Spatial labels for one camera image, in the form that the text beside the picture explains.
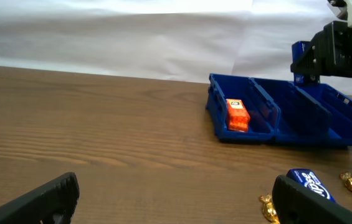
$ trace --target blue wrapper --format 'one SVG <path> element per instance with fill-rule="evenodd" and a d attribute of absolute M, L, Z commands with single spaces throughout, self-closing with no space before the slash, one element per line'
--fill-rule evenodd
<path fill-rule="evenodd" d="M 307 187 L 308 189 L 330 200 L 331 202 L 335 202 L 335 199 L 320 182 L 313 171 L 309 169 L 291 169 L 288 171 L 287 177 L 298 182 L 299 184 L 302 184 L 304 187 Z"/>

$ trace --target white sheet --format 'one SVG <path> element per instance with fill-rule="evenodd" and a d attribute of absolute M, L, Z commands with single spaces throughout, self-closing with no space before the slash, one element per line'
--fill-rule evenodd
<path fill-rule="evenodd" d="M 335 19 L 326 0 L 0 0 L 0 65 L 207 82 L 291 80 L 291 45 Z M 352 79 L 321 78 L 352 95 Z"/>

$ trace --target blue bin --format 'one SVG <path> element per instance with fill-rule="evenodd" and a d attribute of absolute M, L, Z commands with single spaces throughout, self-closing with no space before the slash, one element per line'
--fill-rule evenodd
<path fill-rule="evenodd" d="M 352 146 L 352 100 L 326 84 L 210 74 L 206 108 L 216 136 L 228 141 Z M 247 133 L 229 131 L 226 99 L 240 99 L 250 114 Z"/>

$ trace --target wooden table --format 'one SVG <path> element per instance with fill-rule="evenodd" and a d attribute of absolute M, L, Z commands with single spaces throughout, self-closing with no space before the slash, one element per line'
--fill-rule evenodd
<path fill-rule="evenodd" d="M 74 224 L 268 223 L 259 195 L 305 167 L 352 210 L 352 147 L 220 143 L 207 87 L 0 67 L 0 205 L 73 171 Z"/>

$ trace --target orange candy package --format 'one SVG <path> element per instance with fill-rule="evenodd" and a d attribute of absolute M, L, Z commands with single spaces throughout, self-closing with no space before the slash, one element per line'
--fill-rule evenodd
<path fill-rule="evenodd" d="M 227 99 L 227 127 L 231 131 L 248 131 L 250 116 L 241 100 Z"/>

